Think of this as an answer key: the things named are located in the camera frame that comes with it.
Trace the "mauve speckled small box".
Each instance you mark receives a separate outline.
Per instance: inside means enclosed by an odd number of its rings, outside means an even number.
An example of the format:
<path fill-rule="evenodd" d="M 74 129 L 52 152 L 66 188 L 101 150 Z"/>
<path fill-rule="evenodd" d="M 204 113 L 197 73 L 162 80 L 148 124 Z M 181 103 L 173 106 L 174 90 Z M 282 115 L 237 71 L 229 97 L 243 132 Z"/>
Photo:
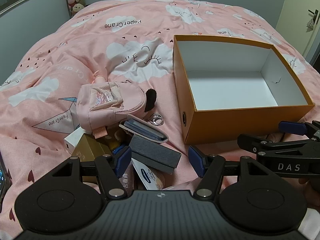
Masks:
<path fill-rule="evenodd" d="M 122 177 L 119 179 L 128 196 L 131 196 L 135 189 L 135 168 L 129 164 Z"/>

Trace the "gold box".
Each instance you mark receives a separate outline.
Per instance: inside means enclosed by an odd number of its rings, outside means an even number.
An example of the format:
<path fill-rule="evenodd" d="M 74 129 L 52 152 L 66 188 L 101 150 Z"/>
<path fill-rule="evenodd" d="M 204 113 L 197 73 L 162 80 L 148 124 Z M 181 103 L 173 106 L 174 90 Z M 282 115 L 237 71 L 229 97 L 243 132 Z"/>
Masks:
<path fill-rule="evenodd" d="M 76 156 L 83 161 L 94 161 L 95 158 L 104 154 L 111 154 L 107 145 L 102 144 L 92 136 L 83 134 L 77 146 L 75 147 L 72 156 Z"/>

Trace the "white hand cream tube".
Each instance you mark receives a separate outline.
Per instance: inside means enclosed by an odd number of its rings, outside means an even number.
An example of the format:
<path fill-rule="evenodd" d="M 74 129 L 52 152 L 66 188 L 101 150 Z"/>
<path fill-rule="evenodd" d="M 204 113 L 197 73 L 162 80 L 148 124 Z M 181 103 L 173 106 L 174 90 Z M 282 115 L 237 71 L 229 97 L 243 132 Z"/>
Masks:
<path fill-rule="evenodd" d="M 161 172 L 150 168 L 145 164 L 137 161 L 136 159 L 131 159 L 132 165 L 135 168 L 139 178 L 141 179 L 144 187 L 147 190 L 163 190 L 165 180 Z"/>

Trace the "white charger plug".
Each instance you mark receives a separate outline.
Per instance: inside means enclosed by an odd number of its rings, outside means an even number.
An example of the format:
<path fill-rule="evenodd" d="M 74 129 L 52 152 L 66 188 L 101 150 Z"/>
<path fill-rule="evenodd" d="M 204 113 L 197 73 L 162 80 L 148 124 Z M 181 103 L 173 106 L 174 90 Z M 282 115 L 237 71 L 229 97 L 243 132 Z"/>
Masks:
<path fill-rule="evenodd" d="M 86 131 L 79 127 L 64 138 L 65 147 L 68 153 L 72 154 L 78 142 Z"/>

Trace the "grey card wallet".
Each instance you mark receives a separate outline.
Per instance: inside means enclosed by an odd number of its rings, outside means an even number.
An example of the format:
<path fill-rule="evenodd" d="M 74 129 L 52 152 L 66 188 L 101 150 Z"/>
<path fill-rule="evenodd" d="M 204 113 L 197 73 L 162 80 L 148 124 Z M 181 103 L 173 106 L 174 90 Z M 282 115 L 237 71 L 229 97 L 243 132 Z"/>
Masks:
<path fill-rule="evenodd" d="M 165 143 L 169 140 L 167 134 L 160 130 L 157 126 L 131 114 L 129 114 L 125 120 L 119 123 L 119 127 L 125 132 L 128 132 L 132 135 L 138 135 L 144 139 L 156 142 L 158 144 Z"/>

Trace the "dark grey box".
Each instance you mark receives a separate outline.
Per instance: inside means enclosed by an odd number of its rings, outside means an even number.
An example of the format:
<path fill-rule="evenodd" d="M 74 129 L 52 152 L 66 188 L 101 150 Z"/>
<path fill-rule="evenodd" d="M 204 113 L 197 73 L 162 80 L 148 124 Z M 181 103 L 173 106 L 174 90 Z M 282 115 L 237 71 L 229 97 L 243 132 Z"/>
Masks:
<path fill-rule="evenodd" d="M 129 143 L 132 158 L 144 165 L 172 174 L 178 166 L 181 154 L 158 143 L 134 135 Z"/>

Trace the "pink mini backpack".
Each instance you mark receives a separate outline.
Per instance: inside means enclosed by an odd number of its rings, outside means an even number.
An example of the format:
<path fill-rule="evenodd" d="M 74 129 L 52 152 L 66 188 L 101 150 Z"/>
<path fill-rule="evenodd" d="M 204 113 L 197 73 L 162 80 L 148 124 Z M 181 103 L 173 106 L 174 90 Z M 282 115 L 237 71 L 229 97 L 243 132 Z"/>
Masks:
<path fill-rule="evenodd" d="M 130 81 L 92 83 L 81 86 L 76 102 L 78 121 L 93 132 L 114 125 L 129 114 L 145 116 L 146 92 Z"/>

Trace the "orange cardboard box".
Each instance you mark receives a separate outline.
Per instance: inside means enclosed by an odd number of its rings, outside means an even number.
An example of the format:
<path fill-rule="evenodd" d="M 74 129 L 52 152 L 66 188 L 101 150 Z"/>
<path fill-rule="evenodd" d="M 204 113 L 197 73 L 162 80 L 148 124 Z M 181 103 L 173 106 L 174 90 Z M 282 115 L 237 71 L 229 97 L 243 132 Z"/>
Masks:
<path fill-rule="evenodd" d="M 272 44 L 236 37 L 175 35 L 173 70 L 187 145 L 275 133 L 314 106 Z"/>

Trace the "silver carabiner keyring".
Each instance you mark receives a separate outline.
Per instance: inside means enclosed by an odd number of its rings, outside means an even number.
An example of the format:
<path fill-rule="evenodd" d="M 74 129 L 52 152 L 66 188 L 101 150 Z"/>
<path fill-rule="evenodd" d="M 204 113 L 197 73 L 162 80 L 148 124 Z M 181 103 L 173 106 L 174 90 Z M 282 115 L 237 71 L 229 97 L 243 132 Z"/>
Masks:
<path fill-rule="evenodd" d="M 153 113 L 149 118 L 149 123 L 155 126 L 161 126 L 164 124 L 163 117 L 159 113 Z"/>

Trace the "white black plush cat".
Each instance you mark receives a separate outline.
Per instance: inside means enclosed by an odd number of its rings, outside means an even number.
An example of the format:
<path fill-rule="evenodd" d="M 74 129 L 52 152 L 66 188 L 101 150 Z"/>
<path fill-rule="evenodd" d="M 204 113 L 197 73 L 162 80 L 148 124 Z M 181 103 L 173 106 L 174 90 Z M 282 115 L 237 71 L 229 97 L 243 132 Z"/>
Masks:
<path fill-rule="evenodd" d="M 147 113 L 155 107 L 157 100 L 157 92 L 154 89 L 148 89 L 146 91 L 146 104 L 144 112 Z"/>

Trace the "pink cloud-print duvet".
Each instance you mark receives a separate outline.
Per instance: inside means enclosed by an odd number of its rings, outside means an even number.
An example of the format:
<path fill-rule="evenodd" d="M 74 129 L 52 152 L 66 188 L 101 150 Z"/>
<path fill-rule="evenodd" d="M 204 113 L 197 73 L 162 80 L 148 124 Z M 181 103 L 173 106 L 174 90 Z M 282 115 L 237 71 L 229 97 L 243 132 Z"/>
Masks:
<path fill-rule="evenodd" d="M 76 97 L 94 74 L 155 89 L 163 131 L 171 146 L 185 151 L 172 72 L 177 34 L 223 35 L 275 45 L 315 103 L 306 119 L 319 118 L 319 74 L 256 13 L 186 0 L 94 3 L 37 42 L 1 85 L 1 155 L 12 180 L 3 200 L 2 229 L 20 229 L 15 199 L 68 157 L 63 140 L 78 124 Z"/>

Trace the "brown plush keychain toy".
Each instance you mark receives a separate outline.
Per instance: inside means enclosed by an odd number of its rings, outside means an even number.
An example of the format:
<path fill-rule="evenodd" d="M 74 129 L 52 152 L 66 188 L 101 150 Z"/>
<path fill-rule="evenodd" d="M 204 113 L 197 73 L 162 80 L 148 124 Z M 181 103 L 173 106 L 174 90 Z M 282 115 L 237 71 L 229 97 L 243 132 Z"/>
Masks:
<path fill-rule="evenodd" d="M 125 134 L 120 127 L 107 127 L 106 144 L 111 152 L 124 144 Z"/>

